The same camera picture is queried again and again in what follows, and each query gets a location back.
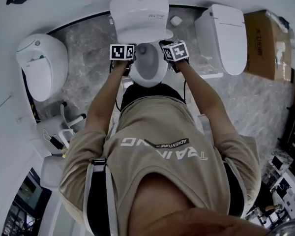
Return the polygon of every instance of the white wall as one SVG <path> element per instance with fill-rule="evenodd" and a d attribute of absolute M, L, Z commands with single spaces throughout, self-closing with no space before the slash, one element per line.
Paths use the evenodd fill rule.
<path fill-rule="evenodd" d="M 18 43 L 33 32 L 49 32 L 88 15 L 109 10 L 110 0 L 29 0 L 5 5 L 0 0 L 0 234 L 9 206 L 32 166 L 41 158 L 30 142 L 37 138 L 30 106 L 15 60 Z M 169 0 L 170 4 L 208 6 L 218 2 L 250 12 L 270 9 L 295 29 L 295 0 Z"/>

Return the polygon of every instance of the toilet bowl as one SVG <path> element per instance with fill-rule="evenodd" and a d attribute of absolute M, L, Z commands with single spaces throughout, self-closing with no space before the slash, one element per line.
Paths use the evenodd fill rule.
<path fill-rule="evenodd" d="M 159 84 L 168 66 L 159 41 L 173 37 L 166 29 L 168 0 L 112 0 L 110 12 L 118 42 L 137 45 L 129 76 L 146 88 Z"/>
<path fill-rule="evenodd" d="M 46 34 L 25 38 L 16 52 L 31 96 L 45 101 L 63 87 L 68 74 L 67 49 L 59 40 Z"/>
<path fill-rule="evenodd" d="M 236 8 L 214 4 L 195 21 L 202 56 L 216 69 L 238 75 L 247 63 L 244 16 Z"/>

